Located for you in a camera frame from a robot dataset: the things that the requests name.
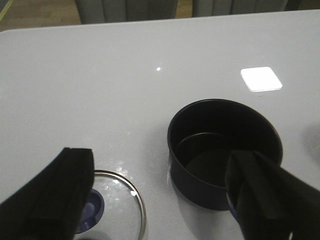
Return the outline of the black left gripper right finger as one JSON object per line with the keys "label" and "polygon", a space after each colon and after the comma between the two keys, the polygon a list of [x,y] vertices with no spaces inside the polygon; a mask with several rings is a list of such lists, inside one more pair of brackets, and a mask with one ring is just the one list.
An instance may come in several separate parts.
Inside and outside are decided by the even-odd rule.
{"label": "black left gripper right finger", "polygon": [[246,240],[318,240],[320,192],[256,151],[232,150],[227,198]]}

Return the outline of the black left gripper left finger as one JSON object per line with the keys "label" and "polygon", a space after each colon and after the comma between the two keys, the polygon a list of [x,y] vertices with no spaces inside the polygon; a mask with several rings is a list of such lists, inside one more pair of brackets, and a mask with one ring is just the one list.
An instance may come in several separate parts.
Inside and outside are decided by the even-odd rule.
{"label": "black left gripper left finger", "polygon": [[88,148],[65,147],[0,205],[2,240],[72,240],[94,183]]}

